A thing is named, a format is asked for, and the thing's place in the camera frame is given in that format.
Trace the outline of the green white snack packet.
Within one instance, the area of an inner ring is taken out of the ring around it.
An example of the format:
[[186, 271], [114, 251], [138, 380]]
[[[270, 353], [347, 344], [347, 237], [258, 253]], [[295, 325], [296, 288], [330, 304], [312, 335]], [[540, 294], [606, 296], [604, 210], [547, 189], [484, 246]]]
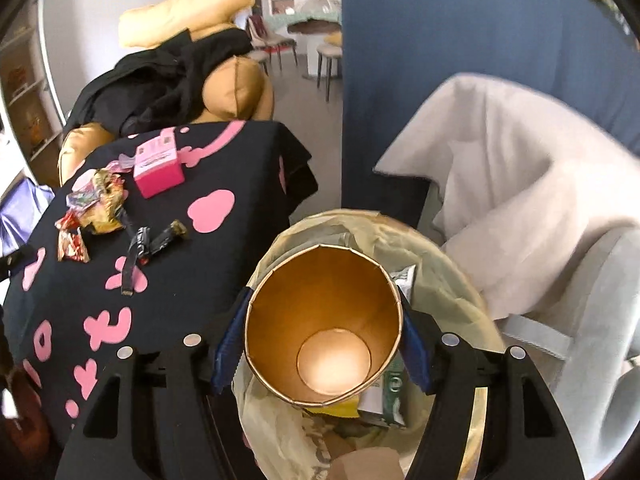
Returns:
[[382, 316], [376, 320], [380, 338], [369, 347], [374, 381], [359, 395], [359, 418], [374, 426], [405, 427], [409, 378], [398, 350], [402, 325], [397, 316], [390, 321]]

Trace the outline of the yellow snack bag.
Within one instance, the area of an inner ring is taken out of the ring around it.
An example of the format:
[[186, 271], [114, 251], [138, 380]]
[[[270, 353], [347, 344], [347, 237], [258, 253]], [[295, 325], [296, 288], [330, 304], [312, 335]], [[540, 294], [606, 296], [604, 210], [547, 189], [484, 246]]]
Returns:
[[355, 394], [349, 398], [337, 402], [308, 403], [303, 409], [311, 414], [329, 416], [344, 419], [357, 419], [359, 417], [360, 395]]

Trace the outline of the red paper cup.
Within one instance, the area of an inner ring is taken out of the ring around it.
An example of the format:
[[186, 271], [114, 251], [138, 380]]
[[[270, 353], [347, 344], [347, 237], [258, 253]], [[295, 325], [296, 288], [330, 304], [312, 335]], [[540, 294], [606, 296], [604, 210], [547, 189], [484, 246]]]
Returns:
[[399, 290], [355, 249], [314, 245], [258, 282], [246, 317], [244, 352], [259, 381], [289, 404], [337, 402], [374, 381], [369, 347], [379, 316], [402, 325]]

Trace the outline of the black coffee stick sachet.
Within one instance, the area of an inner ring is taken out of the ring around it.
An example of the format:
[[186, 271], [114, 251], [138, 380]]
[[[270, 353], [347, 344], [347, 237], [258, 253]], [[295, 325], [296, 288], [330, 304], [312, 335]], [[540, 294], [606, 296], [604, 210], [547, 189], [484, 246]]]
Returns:
[[179, 220], [174, 220], [157, 236], [151, 235], [148, 226], [142, 226], [134, 233], [129, 244], [124, 266], [122, 267], [122, 284], [120, 292], [124, 296], [134, 294], [134, 269], [138, 264], [145, 266], [151, 259], [164, 252], [169, 247], [188, 237], [186, 226]]

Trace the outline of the gold cartoon snack wrapper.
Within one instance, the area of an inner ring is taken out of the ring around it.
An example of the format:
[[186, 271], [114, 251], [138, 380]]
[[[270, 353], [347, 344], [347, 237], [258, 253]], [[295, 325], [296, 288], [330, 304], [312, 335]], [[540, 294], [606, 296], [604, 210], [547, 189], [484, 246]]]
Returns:
[[103, 168], [91, 178], [91, 184], [98, 200], [80, 214], [81, 229], [96, 235], [122, 230], [120, 213], [125, 201], [124, 180]]

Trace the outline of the red noodle snack packet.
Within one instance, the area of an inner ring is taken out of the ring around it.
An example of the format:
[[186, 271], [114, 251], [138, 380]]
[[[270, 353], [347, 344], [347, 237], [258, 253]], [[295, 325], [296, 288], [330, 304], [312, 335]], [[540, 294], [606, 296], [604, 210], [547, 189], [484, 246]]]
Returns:
[[72, 210], [66, 211], [64, 216], [55, 222], [55, 226], [58, 229], [58, 248], [56, 248], [58, 261], [88, 263], [90, 257], [76, 214]]

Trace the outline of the pink candy wrapper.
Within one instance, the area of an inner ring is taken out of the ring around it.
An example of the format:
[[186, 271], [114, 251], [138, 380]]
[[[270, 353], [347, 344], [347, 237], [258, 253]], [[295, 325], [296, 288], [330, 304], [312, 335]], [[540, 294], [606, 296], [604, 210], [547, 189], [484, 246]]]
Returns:
[[108, 168], [88, 170], [80, 176], [66, 195], [66, 206], [73, 211], [85, 212], [95, 206], [116, 211], [128, 197], [125, 181], [118, 172]]

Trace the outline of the black pink Kitty table cloth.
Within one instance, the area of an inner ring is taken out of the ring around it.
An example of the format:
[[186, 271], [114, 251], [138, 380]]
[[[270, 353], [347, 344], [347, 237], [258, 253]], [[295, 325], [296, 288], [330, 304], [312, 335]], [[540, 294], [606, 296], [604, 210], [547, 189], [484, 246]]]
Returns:
[[209, 122], [174, 136], [183, 181], [147, 198], [126, 176], [124, 208], [135, 228], [160, 234], [177, 221], [186, 236], [134, 269], [130, 294], [122, 292], [128, 231], [86, 234], [87, 262], [58, 258], [65, 191], [30, 236], [35, 262], [10, 283], [6, 336], [58, 443], [119, 348], [166, 349], [228, 310], [292, 212], [317, 191], [309, 151], [280, 122]]

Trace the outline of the pink tissue box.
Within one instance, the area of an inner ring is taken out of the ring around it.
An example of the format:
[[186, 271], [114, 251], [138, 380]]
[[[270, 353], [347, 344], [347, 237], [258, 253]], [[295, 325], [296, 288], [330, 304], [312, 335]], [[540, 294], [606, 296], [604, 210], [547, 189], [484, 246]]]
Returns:
[[174, 128], [165, 128], [137, 147], [134, 183], [144, 198], [151, 198], [184, 182]]

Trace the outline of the beige blanket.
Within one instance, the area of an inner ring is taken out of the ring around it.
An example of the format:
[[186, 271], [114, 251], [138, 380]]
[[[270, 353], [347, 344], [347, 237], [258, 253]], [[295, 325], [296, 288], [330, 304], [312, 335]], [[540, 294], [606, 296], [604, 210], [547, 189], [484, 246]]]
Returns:
[[446, 254], [493, 318], [547, 307], [586, 251], [639, 221], [639, 159], [561, 101], [459, 74], [420, 106], [375, 165], [435, 182]]

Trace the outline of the purple plastic bag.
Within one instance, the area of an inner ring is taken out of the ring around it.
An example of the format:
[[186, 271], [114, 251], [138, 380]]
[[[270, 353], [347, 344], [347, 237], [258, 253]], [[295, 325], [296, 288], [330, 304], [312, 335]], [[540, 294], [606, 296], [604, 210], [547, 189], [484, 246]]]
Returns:
[[54, 199], [50, 186], [29, 178], [18, 182], [1, 202], [1, 255], [24, 245]]

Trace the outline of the orange leather sofa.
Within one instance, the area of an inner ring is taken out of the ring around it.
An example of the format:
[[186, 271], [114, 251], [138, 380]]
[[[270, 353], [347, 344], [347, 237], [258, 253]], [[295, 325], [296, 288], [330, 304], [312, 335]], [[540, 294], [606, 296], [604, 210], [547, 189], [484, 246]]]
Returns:
[[102, 145], [166, 127], [269, 120], [274, 92], [236, 16], [255, 0], [165, 0], [123, 13], [132, 48], [83, 88], [64, 126], [58, 180]]

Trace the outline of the black jacket on sofa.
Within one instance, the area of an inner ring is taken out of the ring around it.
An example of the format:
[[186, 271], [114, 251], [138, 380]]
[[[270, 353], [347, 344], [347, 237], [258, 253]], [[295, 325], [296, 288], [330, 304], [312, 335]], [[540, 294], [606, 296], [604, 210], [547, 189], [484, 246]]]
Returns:
[[247, 33], [230, 27], [200, 40], [184, 30], [128, 54], [81, 90], [64, 131], [96, 122], [114, 136], [129, 136], [192, 122], [204, 110], [207, 77], [250, 50]]

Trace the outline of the beige dining chair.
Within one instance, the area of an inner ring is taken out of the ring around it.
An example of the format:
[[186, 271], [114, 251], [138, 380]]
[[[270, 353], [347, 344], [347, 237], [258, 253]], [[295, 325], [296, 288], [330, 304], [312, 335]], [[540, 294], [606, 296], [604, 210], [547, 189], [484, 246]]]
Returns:
[[286, 50], [293, 53], [295, 65], [298, 65], [296, 40], [273, 32], [261, 15], [252, 14], [248, 17], [246, 31], [254, 49], [265, 51], [269, 61], [272, 60], [273, 53], [277, 55], [279, 68], [282, 68], [282, 52]]

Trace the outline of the blue fabric partition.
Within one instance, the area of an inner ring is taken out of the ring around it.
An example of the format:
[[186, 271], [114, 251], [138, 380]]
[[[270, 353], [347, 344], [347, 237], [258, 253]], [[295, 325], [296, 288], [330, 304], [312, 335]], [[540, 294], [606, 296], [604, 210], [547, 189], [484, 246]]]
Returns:
[[639, 147], [639, 53], [593, 0], [342, 0], [342, 204], [409, 226], [424, 180], [373, 169], [446, 79], [478, 73], [550, 94], [631, 151]]

